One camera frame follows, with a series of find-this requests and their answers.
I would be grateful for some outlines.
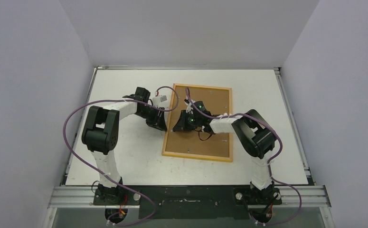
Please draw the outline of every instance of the wooden board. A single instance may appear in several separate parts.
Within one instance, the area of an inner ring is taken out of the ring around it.
[[[174,84],[174,89],[179,96],[178,107],[169,113],[167,118],[167,132],[164,135],[162,155],[204,159],[222,162],[233,161],[232,135],[228,133],[212,135],[208,140],[201,141],[198,132],[173,132],[172,128],[177,123],[181,110],[187,105],[185,87],[189,87],[191,98],[195,101],[203,101],[206,109],[212,114],[232,113],[231,88],[210,87],[202,85]],[[175,95],[171,95],[170,109],[177,103]],[[206,139],[208,133],[200,133],[202,139]]]

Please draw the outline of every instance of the white wall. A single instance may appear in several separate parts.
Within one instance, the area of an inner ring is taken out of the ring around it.
[[[60,0],[95,65],[281,66],[319,0]]]
[[[368,227],[368,0],[321,0],[282,76],[335,224]]]
[[[92,72],[57,0],[0,0],[0,227],[42,225]]]

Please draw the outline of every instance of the table surface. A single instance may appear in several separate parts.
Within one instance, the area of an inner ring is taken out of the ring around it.
[[[289,184],[307,184],[304,167],[282,94],[273,70],[98,70],[89,101],[119,99],[137,86],[152,92],[174,83],[230,87],[233,112],[257,110],[283,141],[283,151],[272,163],[273,176]],[[170,100],[169,89],[160,90]],[[78,132],[75,151],[95,166],[94,157]],[[118,172],[127,185],[237,185],[251,180],[251,156],[233,136],[233,162],[205,161],[161,155],[164,132],[130,115],[119,125],[115,148]],[[278,150],[276,142],[274,153]],[[91,185],[99,174],[72,158],[66,185]]]

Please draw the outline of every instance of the wooden frame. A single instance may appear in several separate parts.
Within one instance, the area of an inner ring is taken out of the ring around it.
[[[225,87],[214,87],[214,86],[202,86],[202,85],[187,85],[187,84],[174,84],[173,88],[176,89],[178,86],[182,87],[192,87],[192,88],[204,88],[204,89],[215,89],[215,90],[227,90],[228,91],[228,112],[232,113],[233,107],[232,107],[232,90],[231,88],[225,88]],[[174,93],[171,94],[171,100],[170,100],[170,107],[172,108],[173,103],[175,100]],[[221,162],[232,162],[233,161],[233,136],[230,133],[228,136],[228,157],[220,157],[220,156],[210,156],[210,155],[201,155],[201,154],[188,154],[188,153],[182,153],[182,152],[169,152],[166,151],[167,148],[167,139],[170,133],[170,121],[171,121],[171,114],[168,115],[167,118],[167,132],[164,135],[164,141],[163,141],[163,148],[161,154],[163,156],[172,156],[172,157],[180,157],[180,158],[192,158],[192,159],[201,159],[201,160],[210,160],[210,161],[221,161]]]

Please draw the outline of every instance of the cork board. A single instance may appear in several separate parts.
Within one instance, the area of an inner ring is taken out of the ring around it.
[[[210,87],[201,85],[174,84],[180,102],[178,107],[169,113],[167,118],[167,132],[164,135],[162,155],[204,159],[212,161],[232,162],[233,143],[232,135],[228,133],[214,134],[208,140],[201,141],[198,132],[173,132],[172,128],[177,123],[181,110],[187,105],[185,87],[189,87],[191,98],[195,101],[203,101],[206,109],[212,114],[223,114],[232,112],[231,88]],[[174,93],[171,95],[170,109],[176,104]],[[202,139],[206,139],[208,133],[200,133]]]

